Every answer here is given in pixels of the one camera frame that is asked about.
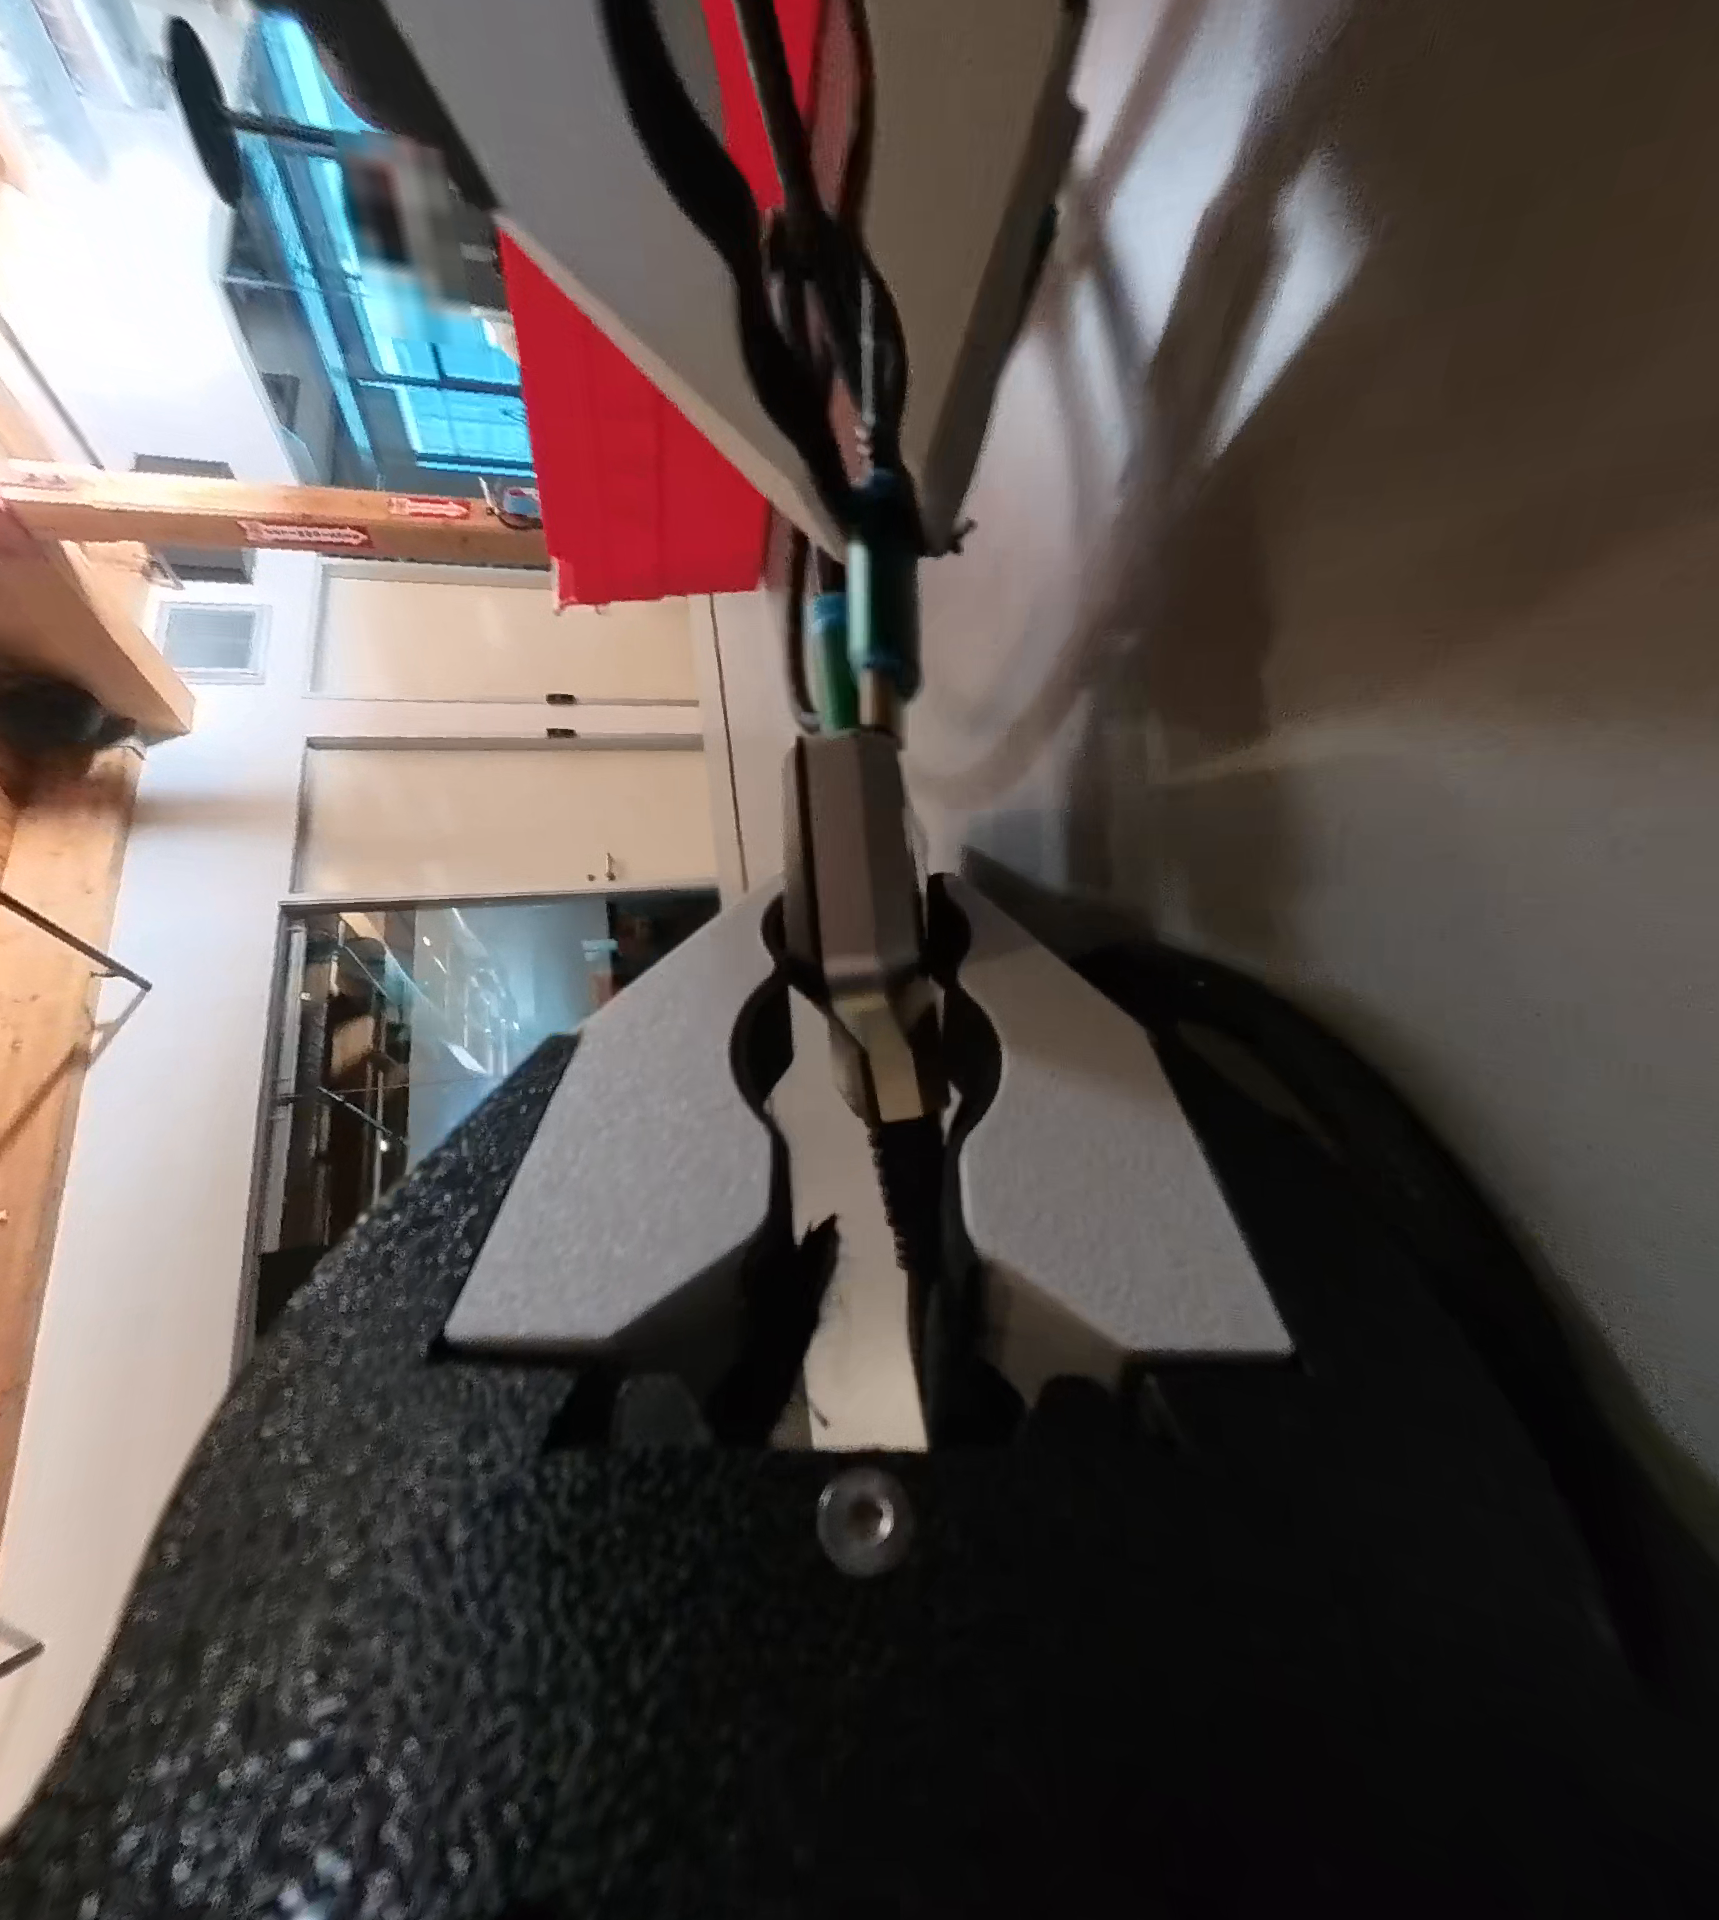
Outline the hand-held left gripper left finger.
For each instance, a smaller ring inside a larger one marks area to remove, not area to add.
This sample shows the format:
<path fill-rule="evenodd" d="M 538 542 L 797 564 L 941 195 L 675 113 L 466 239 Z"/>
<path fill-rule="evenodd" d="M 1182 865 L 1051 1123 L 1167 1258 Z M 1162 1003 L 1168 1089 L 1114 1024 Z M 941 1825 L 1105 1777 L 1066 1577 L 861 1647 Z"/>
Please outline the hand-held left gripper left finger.
<path fill-rule="evenodd" d="M 746 1262 L 793 1223 L 767 1104 L 790 1064 L 767 936 L 733 901 L 579 1028 L 442 1342 L 457 1355 L 725 1374 Z"/>

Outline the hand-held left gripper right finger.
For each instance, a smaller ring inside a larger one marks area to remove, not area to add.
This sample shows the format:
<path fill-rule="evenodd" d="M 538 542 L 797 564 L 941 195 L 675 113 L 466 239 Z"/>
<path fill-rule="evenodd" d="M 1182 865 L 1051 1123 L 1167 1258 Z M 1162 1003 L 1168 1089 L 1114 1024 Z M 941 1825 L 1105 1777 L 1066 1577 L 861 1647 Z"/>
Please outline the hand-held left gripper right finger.
<path fill-rule="evenodd" d="M 953 1182 L 985 1355 L 1013 1389 L 1290 1362 L 1294 1338 L 1144 1026 L 973 883 L 939 890 L 962 943 L 946 994 Z"/>

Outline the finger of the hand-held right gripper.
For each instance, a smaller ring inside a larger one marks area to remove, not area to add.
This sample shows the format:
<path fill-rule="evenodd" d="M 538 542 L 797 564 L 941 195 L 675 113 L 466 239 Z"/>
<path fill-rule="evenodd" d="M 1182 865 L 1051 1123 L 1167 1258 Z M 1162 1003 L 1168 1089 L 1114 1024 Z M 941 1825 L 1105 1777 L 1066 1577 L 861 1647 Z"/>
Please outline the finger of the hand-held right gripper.
<path fill-rule="evenodd" d="M 1071 71 L 1089 8 L 870 2 L 865 20 L 865 242 L 906 348 L 901 458 L 928 545 L 943 552 L 1080 131 Z"/>
<path fill-rule="evenodd" d="M 775 6 L 391 6 L 501 228 L 783 519 L 842 555 L 855 482 L 805 287 L 825 214 Z"/>

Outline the red storage bin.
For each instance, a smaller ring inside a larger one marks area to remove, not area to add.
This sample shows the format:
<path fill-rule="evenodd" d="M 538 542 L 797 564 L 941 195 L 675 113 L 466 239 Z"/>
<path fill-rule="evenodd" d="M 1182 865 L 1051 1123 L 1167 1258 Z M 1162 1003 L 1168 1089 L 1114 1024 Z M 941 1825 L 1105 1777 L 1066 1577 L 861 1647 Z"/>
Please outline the red storage bin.
<path fill-rule="evenodd" d="M 705 2 L 703 45 L 725 91 L 726 153 L 765 228 L 783 190 L 760 119 L 733 6 Z M 846 6 L 775 2 L 807 133 L 830 108 L 830 14 Z M 579 313 L 526 242 L 499 231 L 518 345 L 540 514 L 563 607 L 656 604 L 760 588 L 774 512 L 687 417 Z"/>

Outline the black floor lamp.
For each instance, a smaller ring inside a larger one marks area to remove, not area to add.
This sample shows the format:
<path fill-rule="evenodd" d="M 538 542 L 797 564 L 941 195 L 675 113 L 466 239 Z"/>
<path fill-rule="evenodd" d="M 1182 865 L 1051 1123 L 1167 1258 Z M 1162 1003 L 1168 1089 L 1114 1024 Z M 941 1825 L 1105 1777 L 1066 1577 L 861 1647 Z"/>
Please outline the black floor lamp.
<path fill-rule="evenodd" d="M 344 159 L 333 131 L 319 131 L 292 117 L 232 108 L 216 62 L 195 23 L 181 14 L 173 14 L 167 23 L 167 65 L 201 174 L 226 208 L 238 211 L 246 195 L 246 137 L 303 156 Z"/>

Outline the glass partition window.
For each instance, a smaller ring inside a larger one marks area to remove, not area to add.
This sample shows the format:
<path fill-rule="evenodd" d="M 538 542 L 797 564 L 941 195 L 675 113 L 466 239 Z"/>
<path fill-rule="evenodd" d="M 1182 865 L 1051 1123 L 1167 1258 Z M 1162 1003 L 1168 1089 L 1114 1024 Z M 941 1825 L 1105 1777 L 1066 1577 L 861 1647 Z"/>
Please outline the glass partition window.
<path fill-rule="evenodd" d="M 721 909 L 709 888 L 292 911 L 253 1170 L 252 1333 L 547 1040 Z"/>

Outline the exterior window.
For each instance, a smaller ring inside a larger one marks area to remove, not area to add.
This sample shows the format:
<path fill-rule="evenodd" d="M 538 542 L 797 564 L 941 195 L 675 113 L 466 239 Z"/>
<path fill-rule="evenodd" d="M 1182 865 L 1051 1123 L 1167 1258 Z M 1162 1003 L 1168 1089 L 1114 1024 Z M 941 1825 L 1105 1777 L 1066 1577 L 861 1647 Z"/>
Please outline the exterior window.
<path fill-rule="evenodd" d="M 532 435 L 506 317 L 444 300 L 384 208 L 378 131 L 326 77 L 313 36 L 260 12 L 246 39 L 223 289 L 308 482 L 476 494 L 532 480 Z"/>

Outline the white double door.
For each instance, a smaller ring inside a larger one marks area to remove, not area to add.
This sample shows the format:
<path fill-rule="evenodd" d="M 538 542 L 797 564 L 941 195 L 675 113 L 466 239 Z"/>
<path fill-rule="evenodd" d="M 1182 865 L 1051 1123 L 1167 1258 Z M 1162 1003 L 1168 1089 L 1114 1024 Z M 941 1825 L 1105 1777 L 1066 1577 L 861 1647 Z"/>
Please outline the white double door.
<path fill-rule="evenodd" d="M 311 693 L 457 706 L 699 706 L 682 599 L 569 606 L 518 567 L 326 564 Z"/>

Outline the wall vent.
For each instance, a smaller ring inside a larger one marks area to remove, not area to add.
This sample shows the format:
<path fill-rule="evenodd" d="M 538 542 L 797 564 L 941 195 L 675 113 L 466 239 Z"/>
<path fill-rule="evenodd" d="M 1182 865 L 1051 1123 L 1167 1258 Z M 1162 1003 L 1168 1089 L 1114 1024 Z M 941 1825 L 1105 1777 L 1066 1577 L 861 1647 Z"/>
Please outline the wall vent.
<path fill-rule="evenodd" d="M 158 611 L 155 639 L 189 683 L 260 683 L 269 629 L 262 604 L 176 599 Z"/>

